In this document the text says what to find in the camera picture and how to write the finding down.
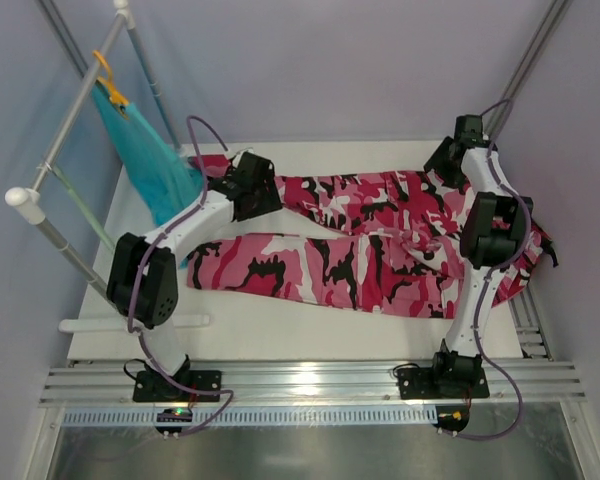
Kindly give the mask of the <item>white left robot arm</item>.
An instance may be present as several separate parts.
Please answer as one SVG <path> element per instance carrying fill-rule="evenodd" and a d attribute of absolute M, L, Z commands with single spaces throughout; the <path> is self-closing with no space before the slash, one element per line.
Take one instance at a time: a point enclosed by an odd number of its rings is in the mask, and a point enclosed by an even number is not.
<path fill-rule="evenodd" d="M 168 222 L 117 241 L 106 298 L 139 337 L 150 369 L 175 383 L 189 366 L 171 317 L 179 300 L 177 272 L 188 255 L 223 227 L 282 208 L 271 160 L 239 152 L 219 177 L 203 177 L 202 192 Z"/>

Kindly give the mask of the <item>pink camouflage trousers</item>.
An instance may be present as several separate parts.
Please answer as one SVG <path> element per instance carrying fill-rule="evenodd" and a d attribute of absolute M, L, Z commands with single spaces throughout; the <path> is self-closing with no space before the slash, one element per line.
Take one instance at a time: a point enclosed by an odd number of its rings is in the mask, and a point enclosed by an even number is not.
<path fill-rule="evenodd" d="M 277 176 L 285 210 L 328 238 L 248 233 L 190 254 L 190 288 L 411 318 L 453 318 L 474 193 L 424 171 Z"/>

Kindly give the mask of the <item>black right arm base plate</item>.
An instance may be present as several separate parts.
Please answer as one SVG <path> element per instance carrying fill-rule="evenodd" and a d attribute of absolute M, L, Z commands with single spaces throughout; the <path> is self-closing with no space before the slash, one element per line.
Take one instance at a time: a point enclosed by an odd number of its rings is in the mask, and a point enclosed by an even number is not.
<path fill-rule="evenodd" d="M 464 379 L 453 373 L 436 372 L 433 367 L 406 363 L 394 367 L 391 375 L 396 380 L 401 400 L 469 400 L 490 397 L 483 370 L 475 379 Z"/>

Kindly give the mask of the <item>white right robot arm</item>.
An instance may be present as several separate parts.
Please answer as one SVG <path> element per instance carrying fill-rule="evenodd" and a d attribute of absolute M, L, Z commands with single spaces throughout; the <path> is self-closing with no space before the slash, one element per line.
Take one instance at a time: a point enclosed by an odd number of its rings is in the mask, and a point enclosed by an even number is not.
<path fill-rule="evenodd" d="M 454 134 L 443 140 L 425 170 L 435 172 L 446 186 L 458 187 L 467 180 L 474 189 L 460 235 L 465 274 L 458 311 L 432 366 L 437 384 L 474 386 L 486 359 L 481 333 L 506 270 L 526 248 L 533 202 L 506 180 L 480 115 L 457 117 Z"/>

